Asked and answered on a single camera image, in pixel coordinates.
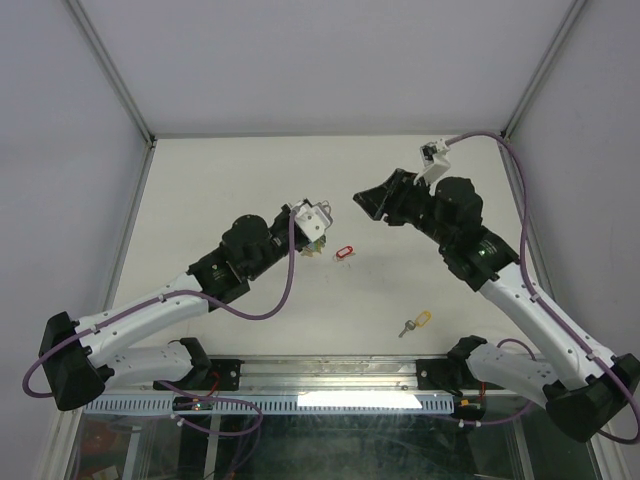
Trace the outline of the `large keyring with coloured keys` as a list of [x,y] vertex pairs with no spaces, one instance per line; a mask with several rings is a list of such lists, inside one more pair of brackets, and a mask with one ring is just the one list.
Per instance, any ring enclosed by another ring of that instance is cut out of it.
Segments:
[[301,254],[303,256],[307,256],[307,257],[312,257],[315,254],[321,254],[323,248],[326,245],[326,234],[324,236],[322,236],[319,240],[317,240],[316,242],[310,243],[308,241],[307,245],[303,247]]

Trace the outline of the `key with red tag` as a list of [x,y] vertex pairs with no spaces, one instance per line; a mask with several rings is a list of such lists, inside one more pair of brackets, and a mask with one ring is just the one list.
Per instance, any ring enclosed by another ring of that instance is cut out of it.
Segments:
[[344,261],[355,255],[355,249],[351,245],[346,245],[335,252],[333,260],[336,262]]

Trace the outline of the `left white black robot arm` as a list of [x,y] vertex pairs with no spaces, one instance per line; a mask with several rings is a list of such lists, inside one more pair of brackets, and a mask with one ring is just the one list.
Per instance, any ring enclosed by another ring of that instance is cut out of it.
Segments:
[[287,273],[282,297],[270,311],[248,314],[231,304],[281,259],[293,268],[296,253],[324,239],[332,223],[329,204],[309,200],[283,206],[271,224],[258,215],[242,215],[216,249],[155,292],[79,319],[67,312],[52,316],[35,363],[44,371],[49,397],[59,410],[70,411],[116,387],[159,380],[201,387],[211,363],[197,339],[182,338],[160,347],[139,347],[138,342],[218,309],[250,321],[274,316],[288,300],[293,271]]

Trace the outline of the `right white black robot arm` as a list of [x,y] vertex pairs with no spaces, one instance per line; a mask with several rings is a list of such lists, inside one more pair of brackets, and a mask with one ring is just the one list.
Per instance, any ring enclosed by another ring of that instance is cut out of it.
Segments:
[[368,217],[409,224],[438,245],[449,271],[505,313],[538,348],[537,363],[477,337],[448,352],[448,378],[459,387],[479,380],[499,385],[544,408],[569,438],[584,443],[623,408],[639,409],[639,361],[617,355],[580,328],[523,271],[518,254],[483,224],[483,200],[467,178],[429,187],[395,170],[381,185],[353,197]]

